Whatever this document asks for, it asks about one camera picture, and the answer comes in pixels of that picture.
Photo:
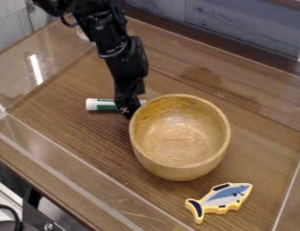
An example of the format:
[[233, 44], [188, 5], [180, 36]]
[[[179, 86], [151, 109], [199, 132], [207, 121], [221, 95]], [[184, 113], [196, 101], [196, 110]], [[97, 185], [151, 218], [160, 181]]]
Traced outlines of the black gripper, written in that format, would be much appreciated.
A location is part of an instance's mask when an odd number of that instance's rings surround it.
[[122, 51], [108, 54], [98, 52], [105, 59], [116, 84], [116, 105], [121, 114], [132, 119], [141, 107], [139, 96], [145, 93], [144, 78], [149, 74], [149, 61], [144, 42], [132, 36]]

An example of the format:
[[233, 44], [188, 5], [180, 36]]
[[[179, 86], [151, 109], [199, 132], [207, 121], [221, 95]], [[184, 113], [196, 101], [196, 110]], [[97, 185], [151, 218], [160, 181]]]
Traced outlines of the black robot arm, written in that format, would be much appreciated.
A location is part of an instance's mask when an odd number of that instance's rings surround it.
[[149, 61], [144, 42], [129, 35], [128, 19], [120, 0], [33, 0], [34, 4], [68, 27], [80, 26], [98, 56], [106, 61], [113, 79], [114, 102], [122, 115], [132, 119], [141, 107], [139, 96], [145, 93], [144, 78]]

